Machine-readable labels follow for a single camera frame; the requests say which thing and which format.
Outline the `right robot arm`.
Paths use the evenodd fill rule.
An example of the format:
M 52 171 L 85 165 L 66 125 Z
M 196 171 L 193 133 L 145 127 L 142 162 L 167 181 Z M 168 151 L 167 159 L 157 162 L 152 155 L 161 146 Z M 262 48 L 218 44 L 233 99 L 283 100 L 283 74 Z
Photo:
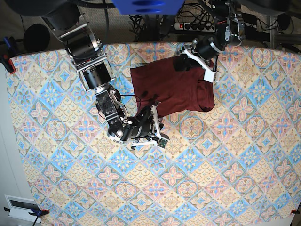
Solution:
M 106 54 L 102 52 L 103 44 L 79 10 L 79 7 L 85 7 L 108 11 L 115 6 L 83 0 L 40 0 L 39 3 L 41 17 L 64 45 L 84 88 L 95 91 L 95 105 L 108 123 L 108 136 L 117 143 L 131 139 L 137 145 L 141 138 L 157 142 L 156 108 L 145 107 L 136 116 L 129 116 L 121 102 L 122 95 L 110 84 L 114 75 Z

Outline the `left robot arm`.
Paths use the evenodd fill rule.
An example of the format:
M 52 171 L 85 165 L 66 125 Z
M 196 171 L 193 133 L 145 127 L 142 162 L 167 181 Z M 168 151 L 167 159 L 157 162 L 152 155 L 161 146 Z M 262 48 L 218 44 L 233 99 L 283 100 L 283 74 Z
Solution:
M 235 0 L 199 1 L 203 10 L 212 18 L 214 34 L 205 36 L 202 40 L 194 39 L 190 45 L 185 45 L 176 53 L 173 66 L 176 71 L 188 71 L 201 64 L 193 60 L 184 50 L 210 66 L 214 60 L 213 71 L 216 72 L 218 56 L 225 51 L 227 45 L 239 46 L 245 39 L 245 23 L 242 18 L 241 6 Z

